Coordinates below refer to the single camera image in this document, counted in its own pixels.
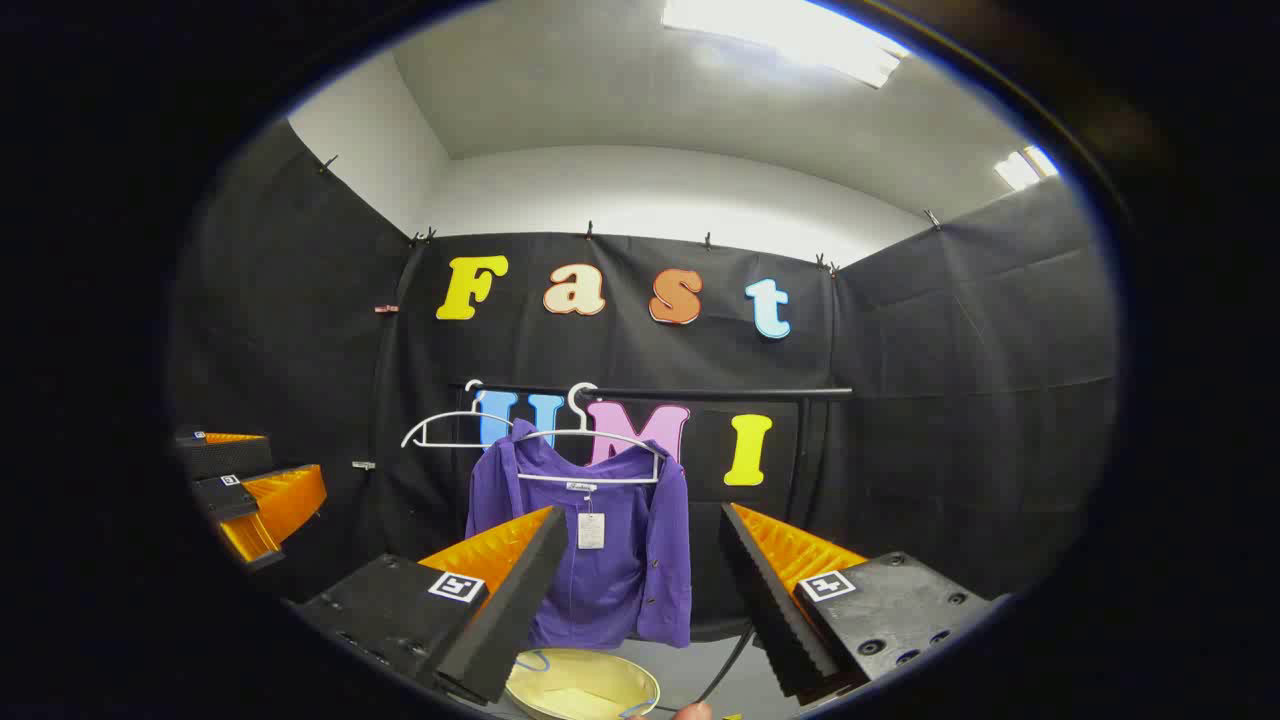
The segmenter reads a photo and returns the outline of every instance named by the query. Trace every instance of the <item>price tag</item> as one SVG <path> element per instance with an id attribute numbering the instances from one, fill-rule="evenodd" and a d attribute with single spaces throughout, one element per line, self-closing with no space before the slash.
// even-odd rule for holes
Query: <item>price tag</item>
<path id="1" fill-rule="evenodd" d="M 604 547 L 604 512 L 579 512 L 577 548 L 600 550 Z"/>

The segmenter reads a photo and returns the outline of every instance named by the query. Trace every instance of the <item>yellow bowl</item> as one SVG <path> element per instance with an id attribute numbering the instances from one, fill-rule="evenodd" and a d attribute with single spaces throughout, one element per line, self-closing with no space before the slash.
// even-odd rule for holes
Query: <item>yellow bowl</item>
<path id="1" fill-rule="evenodd" d="M 507 692 L 535 720 L 618 720 L 658 705 L 658 680 L 621 657 L 591 650 L 521 652 Z"/>

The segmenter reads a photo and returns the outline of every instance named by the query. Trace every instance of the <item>blue letter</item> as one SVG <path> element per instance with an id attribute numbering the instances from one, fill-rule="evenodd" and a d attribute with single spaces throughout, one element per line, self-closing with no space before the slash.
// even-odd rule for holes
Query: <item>blue letter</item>
<path id="1" fill-rule="evenodd" d="M 755 329 L 773 340 L 787 337 L 791 323 L 778 320 L 778 305 L 787 304 L 787 293 L 778 290 L 772 278 L 746 286 L 746 296 L 755 301 Z"/>
<path id="2" fill-rule="evenodd" d="M 564 405 L 564 397 L 559 395 L 530 395 L 529 404 L 534 406 L 534 424 L 539 430 L 556 429 L 556 411 Z M 547 445 L 556 447 L 556 436 L 547 436 L 543 439 Z"/>
<path id="3" fill-rule="evenodd" d="M 484 389 L 484 397 L 480 398 L 480 411 L 509 420 L 511 406 L 516 404 L 516 397 L 513 392 Z M 509 433 L 511 428 L 506 423 L 499 423 L 493 418 L 480 418 L 480 442 L 493 445 L 498 442 L 498 438 L 507 437 Z"/>

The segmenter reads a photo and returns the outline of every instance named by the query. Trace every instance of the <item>white plastic hanger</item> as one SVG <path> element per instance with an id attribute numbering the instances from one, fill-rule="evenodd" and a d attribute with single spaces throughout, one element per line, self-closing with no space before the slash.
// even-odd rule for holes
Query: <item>white plastic hanger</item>
<path id="1" fill-rule="evenodd" d="M 637 441 L 636 438 L 586 429 L 586 413 L 584 413 L 582 409 L 579 407 L 576 402 L 573 402 L 573 397 L 577 396 L 577 391 L 582 388 L 595 389 L 595 386 L 591 383 L 577 383 L 576 386 L 568 389 L 568 397 L 566 397 L 566 400 L 568 401 L 568 409 L 572 410 L 575 415 L 577 415 L 579 428 L 576 430 L 540 430 L 536 433 L 529 433 L 527 436 L 520 438 L 516 442 L 522 442 L 530 438 L 545 437 L 545 436 L 593 436 L 593 437 L 607 437 L 613 439 L 621 439 L 623 442 L 630 442 L 631 445 L 635 445 L 637 447 L 643 447 L 653 454 L 653 477 L 652 478 L 557 478 L 553 475 L 530 475 L 526 473 L 516 473 L 516 477 L 525 480 L 553 480 L 558 483 L 588 483 L 588 484 L 599 483 L 599 484 L 614 484 L 614 486 L 655 484 L 658 482 L 658 460 L 662 457 L 658 454 L 658 451 Z"/>
<path id="2" fill-rule="evenodd" d="M 475 379 L 467 380 L 466 389 L 470 391 L 471 386 L 483 386 L 483 384 L 484 383 L 481 383 L 480 380 L 475 380 Z M 422 430 L 422 439 L 420 441 L 417 438 L 413 438 L 413 445 L 416 445 L 419 447 L 489 447 L 492 443 L 484 443 L 484 442 L 431 442 L 431 443 L 426 442 L 426 425 L 428 425 L 428 423 L 430 423 L 431 420 L 439 420 L 440 418 L 453 418 L 453 416 L 457 416 L 457 415 L 479 416 L 479 418 L 493 418 L 494 420 L 498 420 L 499 423 L 506 424 L 508 428 L 513 427 L 511 424 L 511 420 L 508 420 L 506 418 L 499 418 L 497 415 L 490 415 L 488 413 L 480 413 L 479 410 L 476 410 L 476 406 L 480 404 L 480 398 L 484 397 L 484 393 L 485 393 L 485 391 L 483 391 L 483 389 L 476 393 L 476 398 L 471 401 L 471 410 L 454 410 L 453 413 L 440 413 L 439 415 L 431 415 L 430 418 L 428 418 L 428 419 L 422 420 L 421 423 L 413 425 L 407 433 L 404 433 L 404 439 L 401 441 L 401 447 L 404 447 L 406 445 L 408 445 L 410 436 L 412 436 L 420 428 Z"/>

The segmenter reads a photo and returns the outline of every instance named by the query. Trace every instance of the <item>pink letter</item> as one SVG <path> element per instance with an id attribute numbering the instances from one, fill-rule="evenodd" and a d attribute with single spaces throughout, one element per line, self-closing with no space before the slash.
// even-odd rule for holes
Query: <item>pink letter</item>
<path id="1" fill-rule="evenodd" d="M 634 437 L 639 441 L 652 439 L 680 461 L 680 434 L 685 429 L 685 420 L 689 420 L 689 409 L 678 405 L 662 405 L 649 415 L 649 421 L 644 429 L 636 434 L 631 427 L 627 411 L 617 402 L 593 402 L 586 406 L 586 411 L 595 418 L 595 429 L 602 433 Z M 595 447 L 591 448 L 591 465 L 608 460 L 609 457 L 632 447 L 630 442 L 598 437 Z"/>

